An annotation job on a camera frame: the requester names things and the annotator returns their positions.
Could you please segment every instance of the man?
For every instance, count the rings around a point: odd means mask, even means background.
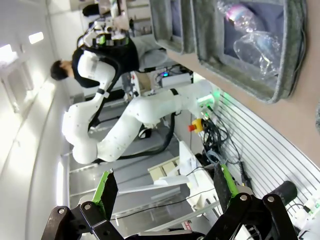
[[[111,46],[108,50],[104,50],[108,57],[120,63],[123,73],[153,67],[167,67],[174,64],[168,58],[167,53],[160,50],[161,47],[156,44],[152,34],[132,37],[128,40],[128,43],[124,46]],[[82,67],[79,69],[80,59],[84,59],[85,56],[87,59],[94,58],[93,55],[78,48],[73,53],[72,61],[58,60],[53,63],[50,69],[51,77],[57,81],[67,77],[75,78],[84,88],[99,86],[99,79],[92,79],[89,77],[90,74],[83,74]]]

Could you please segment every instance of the brown table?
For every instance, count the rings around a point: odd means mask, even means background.
[[[168,51],[168,55],[237,99],[320,167],[320,134],[315,125],[316,108],[320,100],[320,1],[307,0],[307,3],[307,53],[301,74],[291,97],[275,104],[265,104],[216,76],[198,63],[195,54],[179,55]]]

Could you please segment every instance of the black shirt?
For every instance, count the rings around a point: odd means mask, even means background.
[[[117,73],[115,76],[119,76],[124,73],[128,73],[131,71],[139,70],[139,57],[137,48],[134,42],[129,38],[128,44],[123,46],[107,46],[101,48],[99,50],[103,52],[105,56],[108,56],[109,59],[113,59],[115,62],[118,62],[121,66],[121,69],[116,69]],[[100,85],[98,81],[94,81],[92,79],[88,79],[85,77],[80,76],[78,72],[78,63],[80,60],[81,55],[84,53],[81,47],[74,51],[72,56],[72,69],[75,80],[83,88],[93,88]],[[100,61],[104,62],[103,56],[99,56]]]

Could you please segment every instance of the black hair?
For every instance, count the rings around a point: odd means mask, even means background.
[[[61,60],[55,61],[50,69],[51,77],[57,81],[66,79],[68,77],[67,71],[60,67]]]

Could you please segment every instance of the screw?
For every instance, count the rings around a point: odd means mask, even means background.
[[[85,210],[89,210],[90,208],[91,208],[91,205],[90,205],[90,204],[87,204],[87,205],[84,206],[84,209],[85,209]]]
[[[275,199],[274,199],[273,196],[270,196],[270,197],[268,197],[268,201],[269,201],[270,203],[273,203],[273,202],[275,201]]]
[[[240,199],[241,199],[242,201],[247,201],[248,197],[247,197],[246,195],[242,195],[242,196],[240,197]]]

